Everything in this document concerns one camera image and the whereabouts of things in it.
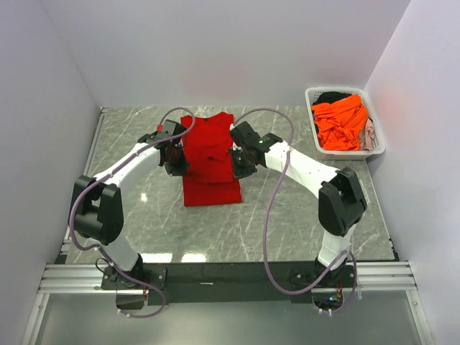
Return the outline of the red t shirt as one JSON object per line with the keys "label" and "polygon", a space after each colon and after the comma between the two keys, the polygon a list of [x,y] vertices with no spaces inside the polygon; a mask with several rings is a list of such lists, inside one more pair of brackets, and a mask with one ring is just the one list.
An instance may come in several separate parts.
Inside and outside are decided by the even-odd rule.
{"label": "red t shirt", "polygon": [[189,164],[183,177],[184,206],[218,206],[242,202],[239,181],[234,177],[229,150],[229,135],[234,115],[220,112],[214,116],[181,118],[190,131],[183,137]]}

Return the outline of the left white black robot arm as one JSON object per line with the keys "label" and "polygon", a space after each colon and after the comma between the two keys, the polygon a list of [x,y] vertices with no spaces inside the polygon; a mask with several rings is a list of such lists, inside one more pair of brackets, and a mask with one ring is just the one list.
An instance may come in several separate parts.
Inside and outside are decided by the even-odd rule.
{"label": "left white black robot arm", "polygon": [[90,239],[91,246],[108,255],[119,268],[124,287],[139,287],[144,279],[143,260],[122,235],[123,196],[147,173],[158,167],[170,176],[188,170],[181,143],[186,132],[181,123],[166,120],[157,131],[139,138],[118,162],[99,174],[80,176],[74,184],[69,224],[75,233]]}

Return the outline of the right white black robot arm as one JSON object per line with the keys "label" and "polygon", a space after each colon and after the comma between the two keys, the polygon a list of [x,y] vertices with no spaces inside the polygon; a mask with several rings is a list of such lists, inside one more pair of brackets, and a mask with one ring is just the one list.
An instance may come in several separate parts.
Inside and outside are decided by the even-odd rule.
{"label": "right white black robot arm", "polygon": [[235,146],[230,153],[236,178],[255,173],[258,165],[280,173],[266,207],[263,226],[263,261],[271,283],[277,285],[268,263],[268,221],[277,192],[288,177],[318,201],[318,220],[323,228],[323,239],[316,257],[316,278],[310,285],[334,285],[341,277],[340,270],[347,257],[351,255],[351,235],[367,210],[357,174],[349,167],[338,170],[324,165],[292,148],[275,134],[261,136],[246,121],[232,125],[229,135]]}

